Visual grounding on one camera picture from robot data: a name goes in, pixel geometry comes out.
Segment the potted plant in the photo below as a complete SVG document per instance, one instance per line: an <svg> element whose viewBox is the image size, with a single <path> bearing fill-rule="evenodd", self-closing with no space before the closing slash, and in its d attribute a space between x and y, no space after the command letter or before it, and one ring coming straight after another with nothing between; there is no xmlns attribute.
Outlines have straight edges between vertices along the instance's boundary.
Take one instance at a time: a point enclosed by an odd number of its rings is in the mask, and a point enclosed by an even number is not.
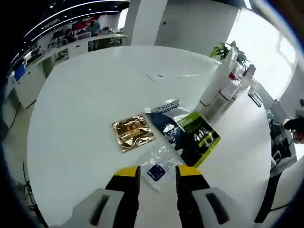
<svg viewBox="0 0 304 228"><path fill-rule="evenodd" d="M233 41L231 44L223 42L219 42L218 44L219 46L213 48L213 51L209 57L213 58L215 56L220 56L220 60L223 60L226 58L228 52L232 49L232 47L235 47L238 51L237 62L240 63L245 68L245 70L247 69L246 63L249 61L247 60L245 53L239 50L235 41Z"/></svg>

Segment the l'oreal package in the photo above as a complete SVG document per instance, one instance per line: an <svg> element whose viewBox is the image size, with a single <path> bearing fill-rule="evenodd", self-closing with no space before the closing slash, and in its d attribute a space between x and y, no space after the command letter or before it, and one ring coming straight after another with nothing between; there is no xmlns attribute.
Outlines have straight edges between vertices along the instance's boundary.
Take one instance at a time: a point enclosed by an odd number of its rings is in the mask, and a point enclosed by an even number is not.
<svg viewBox="0 0 304 228"><path fill-rule="evenodd" d="M188 166L197 168L220 141L200 114L182 107L180 99L146 108L145 113Z"/></svg>
<svg viewBox="0 0 304 228"><path fill-rule="evenodd" d="M169 147L163 144L156 145L136 162L141 167L141 177L157 191L161 190L164 183L175 181L175 166L184 164Z"/></svg>

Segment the gold foil bag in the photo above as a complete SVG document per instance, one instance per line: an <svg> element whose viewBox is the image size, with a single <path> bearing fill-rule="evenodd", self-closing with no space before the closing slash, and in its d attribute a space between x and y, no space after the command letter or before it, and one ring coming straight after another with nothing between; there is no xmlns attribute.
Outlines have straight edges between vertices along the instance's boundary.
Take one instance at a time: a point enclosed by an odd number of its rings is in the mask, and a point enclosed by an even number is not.
<svg viewBox="0 0 304 228"><path fill-rule="evenodd" d="M127 152L155 139L147 121L142 115L120 120L112 125L122 152Z"/></svg>

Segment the clear plastic bag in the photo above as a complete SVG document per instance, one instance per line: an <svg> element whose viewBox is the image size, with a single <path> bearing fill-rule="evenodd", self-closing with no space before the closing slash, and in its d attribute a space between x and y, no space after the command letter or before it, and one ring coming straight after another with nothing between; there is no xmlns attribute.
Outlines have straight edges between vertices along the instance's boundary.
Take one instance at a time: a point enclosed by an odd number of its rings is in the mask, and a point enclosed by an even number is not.
<svg viewBox="0 0 304 228"><path fill-rule="evenodd" d="M157 191L166 182L174 181L175 166L184 164L174 149L164 144L152 147L136 163L141 167L141 177Z"/></svg>

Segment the white round table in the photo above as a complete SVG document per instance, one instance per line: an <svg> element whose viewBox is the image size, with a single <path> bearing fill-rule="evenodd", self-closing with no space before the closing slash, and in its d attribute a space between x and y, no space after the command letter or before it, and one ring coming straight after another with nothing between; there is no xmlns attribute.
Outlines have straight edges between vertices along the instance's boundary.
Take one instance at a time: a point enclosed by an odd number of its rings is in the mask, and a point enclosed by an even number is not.
<svg viewBox="0 0 304 228"><path fill-rule="evenodd" d="M57 65L41 89L28 131L29 180L48 225L67 221L73 207L104 188L118 169L134 165L139 156L165 141L152 128L155 141L123 154L112 122L175 97L193 109L218 64L180 49L124 46ZM167 80L147 77L158 74ZM182 77L187 74L197 76ZM254 219L270 171L266 112L244 93L214 128L221 140L199 170L212 187L234 197ZM180 227L176 200L174 181L160 193L141 181L136 227Z"/></svg>

